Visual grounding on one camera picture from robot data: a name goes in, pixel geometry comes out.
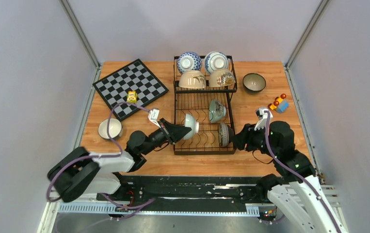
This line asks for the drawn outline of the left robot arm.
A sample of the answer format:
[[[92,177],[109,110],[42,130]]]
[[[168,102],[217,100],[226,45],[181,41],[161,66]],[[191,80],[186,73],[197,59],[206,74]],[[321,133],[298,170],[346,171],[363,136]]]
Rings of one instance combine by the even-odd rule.
[[[63,202],[72,202],[85,193],[106,193],[115,200],[123,200],[128,188],[120,183],[116,174],[139,170],[146,163],[145,155],[166,143],[174,145],[192,130],[163,118],[158,123],[160,127],[150,135],[134,131],[126,149],[120,152],[100,154],[89,152],[85,147],[75,148],[47,173],[50,180],[47,200],[53,201],[52,188]]]

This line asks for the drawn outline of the green floral bowl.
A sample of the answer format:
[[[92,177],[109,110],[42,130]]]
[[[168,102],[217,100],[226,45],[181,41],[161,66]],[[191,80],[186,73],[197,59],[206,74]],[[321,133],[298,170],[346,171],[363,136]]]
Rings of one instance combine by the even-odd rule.
[[[216,123],[226,115],[226,107],[216,99],[211,100],[209,104],[209,121]]]

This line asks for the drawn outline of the blue white patterned bowl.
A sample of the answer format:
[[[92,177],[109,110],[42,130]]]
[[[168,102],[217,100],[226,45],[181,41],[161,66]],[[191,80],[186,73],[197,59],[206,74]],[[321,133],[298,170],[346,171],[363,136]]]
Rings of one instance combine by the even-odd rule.
[[[233,129],[225,124],[219,123],[218,124],[218,136],[219,136],[219,146],[220,147],[227,147],[229,145],[230,138],[234,135]]]

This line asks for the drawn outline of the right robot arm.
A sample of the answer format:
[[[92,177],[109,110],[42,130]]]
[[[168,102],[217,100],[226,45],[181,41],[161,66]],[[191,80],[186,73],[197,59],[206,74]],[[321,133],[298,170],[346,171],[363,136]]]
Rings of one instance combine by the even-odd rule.
[[[274,121],[255,130],[245,124],[230,137],[235,149],[260,151],[272,157],[280,177],[260,178],[254,194],[261,202],[270,202],[282,211],[301,233],[345,233],[347,229],[329,204],[311,161],[295,148],[294,131],[284,121]]]

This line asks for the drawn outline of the pale green ribbed bowl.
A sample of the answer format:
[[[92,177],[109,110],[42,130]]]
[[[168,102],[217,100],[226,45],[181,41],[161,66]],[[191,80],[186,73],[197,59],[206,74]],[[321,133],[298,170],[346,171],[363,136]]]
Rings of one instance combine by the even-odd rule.
[[[199,131],[199,123],[190,114],[185,114],[184,126],[191,130],[183,137],[184,140],[191,139]]]

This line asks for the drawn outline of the teal white striped bowl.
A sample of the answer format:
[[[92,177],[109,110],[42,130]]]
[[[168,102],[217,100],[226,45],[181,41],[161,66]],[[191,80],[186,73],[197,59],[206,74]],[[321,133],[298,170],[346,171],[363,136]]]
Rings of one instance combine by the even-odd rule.
[[[98,134],[103,139],[119,139],[123,134],[123,126],[116,118],[106,119],[99,124]]]

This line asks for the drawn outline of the dark blue glazed bowl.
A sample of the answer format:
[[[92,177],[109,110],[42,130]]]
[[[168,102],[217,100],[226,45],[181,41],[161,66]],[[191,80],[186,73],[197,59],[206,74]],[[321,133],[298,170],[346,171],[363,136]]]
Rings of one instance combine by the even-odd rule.
[[[250,94],[257,94],[265,89],[266,80],[257,73],[246,74],[242,80],[244,90]]]

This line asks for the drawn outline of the black wire dish rack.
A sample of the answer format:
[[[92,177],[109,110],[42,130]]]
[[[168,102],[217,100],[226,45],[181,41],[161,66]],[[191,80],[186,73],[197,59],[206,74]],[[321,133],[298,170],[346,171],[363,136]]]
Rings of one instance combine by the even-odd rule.
[[[180,72],[177,65],[178,56],[174,56],[174,94],[175,124],[184,124],[185,115],[192,115],[199,122],[199,132],[191,139],[181,140],[173,145],[175,155],[231,155],[235,153],[232,144],[220,146],[219,123],[223,122],[233,131],[231,100],[238,90],[238,84],[225,87],[206,87],[204,89],[188,89],[179,87]],[[218,100],[226,108],[226,115],[217,123],[209,121],[209,106],[212,100]]]

